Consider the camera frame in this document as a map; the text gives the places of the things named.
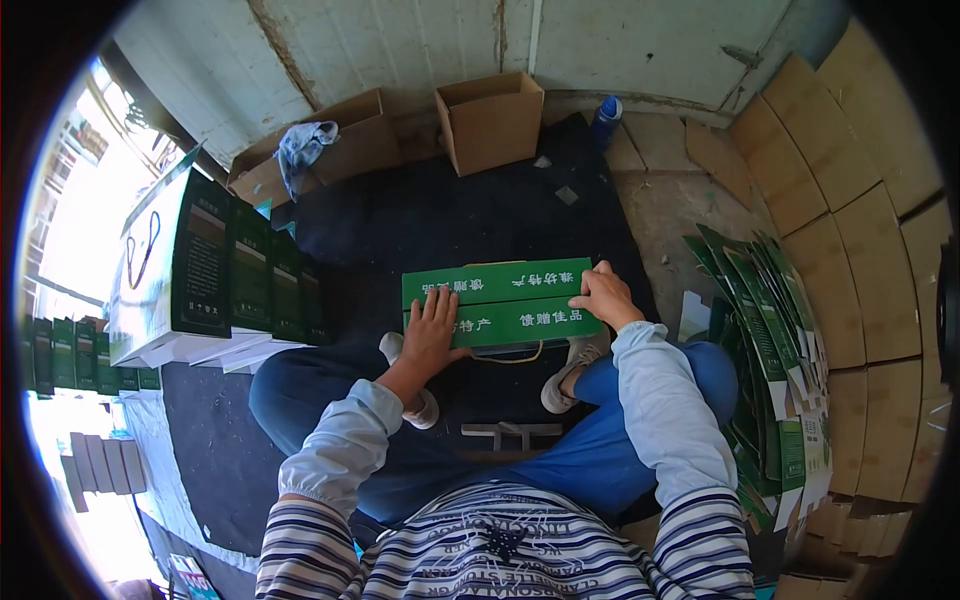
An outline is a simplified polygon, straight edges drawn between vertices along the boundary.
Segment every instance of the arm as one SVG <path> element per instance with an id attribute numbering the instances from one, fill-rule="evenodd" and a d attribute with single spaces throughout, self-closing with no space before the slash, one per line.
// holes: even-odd
<path id="1" fill-rule="evenodd" d="M 414 300 L 403 351 L 376 381 L 361 379 L 330 403 L 303 449 L 283 461 L 257 572 L 257 598 L 339 597 L 358 572 L 347 519 L 357 488 L 383 467 L 404 410 L 418 412 L 430 377 L 469 350 L 450 350 L 457 295 Z"/>
<path id="2" fill-rule="evenodd" d="M 666 327 L 645 321 L 607 261 L 594 271 L 584 272 L 585 295 L 570 305 L 618 331 L 624 424 L 640 462 L 657 473 L 663 507 L 653 561 L 640 568 L 660 598 L 753 597 L 736 466 L 689 362 L 664 340 Z"/>

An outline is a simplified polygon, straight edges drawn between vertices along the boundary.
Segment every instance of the blue water bottle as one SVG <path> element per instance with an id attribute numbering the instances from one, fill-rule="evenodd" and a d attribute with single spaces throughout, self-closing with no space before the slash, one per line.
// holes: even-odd
<path id="1" fill-rule="evenodd" d="M 590 130 L 593 131 L 593 142 L 600 152 L 606 152 L 613 141 L 613 132 L 620 126 L 620 117 L 623 115 L 623 104 L 616 96 L 607 96 L 603 104 L 593 112 L 593 122 Z"/>

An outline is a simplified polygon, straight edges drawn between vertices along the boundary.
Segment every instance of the cloth rag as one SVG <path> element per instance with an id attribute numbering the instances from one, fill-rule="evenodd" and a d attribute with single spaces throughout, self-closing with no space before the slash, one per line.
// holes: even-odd
<path id="1" fill-rule="evenodd" d="M 337 141 L 339 130 L 334 121 L 320 121 L 295 125 L 283 135 L 276 149 L 276 161 L 280 164 L 283 185 L 294 202 L 306 170 L 320 157 L 324 146 Z"/>

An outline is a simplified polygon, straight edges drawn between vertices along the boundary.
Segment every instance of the blue jeans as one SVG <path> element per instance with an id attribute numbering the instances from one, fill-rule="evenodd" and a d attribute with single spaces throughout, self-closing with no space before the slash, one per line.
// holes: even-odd
<path id="1" fill-rule="evenodd" d="M 733 415 L 736 371 L 727 353 L 708 342 L 678 345 L 707 405 L 723 425 Z M 250 408 L 257 422 L 288 456 L 300 451 L 326 405 L 347 396 L 360 378 L 387 368 L 369 348 L 300 348 L 271 357 L 256 373 Z M 590 365 L 574 394 L 599 406 L 537 458 L 492 467 L 458 458 L 406 421 L 390 438 L 386 463 L 364 482 L 359 509 L 395 526 L 438 495 L 478 481 L 501 479 L 560 493 L 604 519 L 613 519 L 654 488 L 655 473 L 636 457 L 624 429 L 612 355 Z"/>

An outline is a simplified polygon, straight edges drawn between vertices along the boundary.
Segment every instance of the concrete floor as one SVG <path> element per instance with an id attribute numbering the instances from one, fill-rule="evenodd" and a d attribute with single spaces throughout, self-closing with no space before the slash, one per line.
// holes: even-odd
<path id="1" fill-rule="evenodd" d="M 735 239 L 753 239 L 763 230 L 777 239 L 766 205 L 755 192 L 753 210 L 746 208 L 709 175 L 650 175 L 614 173 L 623 212 L 643 257 L 654 298 L 669 338 L 676 338 L 684 290 L 710 306 L 721 294 L 702 270 L 682 236 L 698 235 L 703 223 Z"/>

